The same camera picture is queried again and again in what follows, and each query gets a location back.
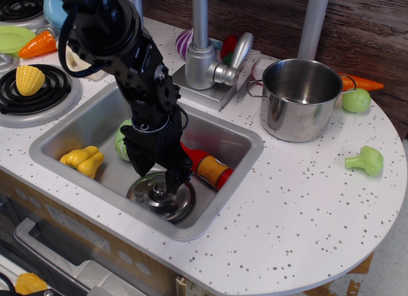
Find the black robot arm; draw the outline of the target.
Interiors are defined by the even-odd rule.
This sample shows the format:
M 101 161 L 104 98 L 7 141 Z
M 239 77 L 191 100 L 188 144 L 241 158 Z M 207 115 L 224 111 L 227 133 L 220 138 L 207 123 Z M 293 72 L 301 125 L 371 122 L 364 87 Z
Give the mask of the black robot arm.
M 121 127 L 127 155 L 139 175 L 154 165 L 166 170 L 169 193 L 192 176 L 192 162 L 180 139 L 188 118 L 179 106 L 180 89 L 163 57 L 128 0 L 60 0 L 68 16 L 59 37 L 59 60 L 66 66 L 71 49 L 89 67 L 72 71 L 86 77 L 98 71 L 113 75 L 131 108 L 131 124 Z

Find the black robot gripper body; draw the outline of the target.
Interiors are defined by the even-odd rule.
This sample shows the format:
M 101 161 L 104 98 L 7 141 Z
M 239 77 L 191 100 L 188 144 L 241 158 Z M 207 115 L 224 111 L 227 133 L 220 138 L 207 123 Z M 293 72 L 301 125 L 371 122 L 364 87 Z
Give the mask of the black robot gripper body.
M 121 127 L 125 136 L 124 143 L 141 149 L 155 164 L 165 170 L 178 168 L 184 171 L 186 181 L 193 176 L 192 161 L 181 147 L 181 136 L 188 125 L 188 118 L 182 115 L 170 115 L 167 121 L 158 129 L 141 126 Z

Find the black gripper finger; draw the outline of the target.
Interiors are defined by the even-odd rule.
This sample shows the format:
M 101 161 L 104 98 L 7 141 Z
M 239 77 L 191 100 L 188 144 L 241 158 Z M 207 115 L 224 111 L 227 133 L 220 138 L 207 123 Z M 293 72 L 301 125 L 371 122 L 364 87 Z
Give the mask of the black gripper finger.
M 141 177 L 144 177 L 155 164 L 141 149 L 133 146 L 127 146 L 127 155 L 136 173 Z
M 167 192 L 169 192 L 169 194 L 175 194 L 186 180 L 187 179 L 183 170 L 178 168 L 168 169 L 165 173 Z

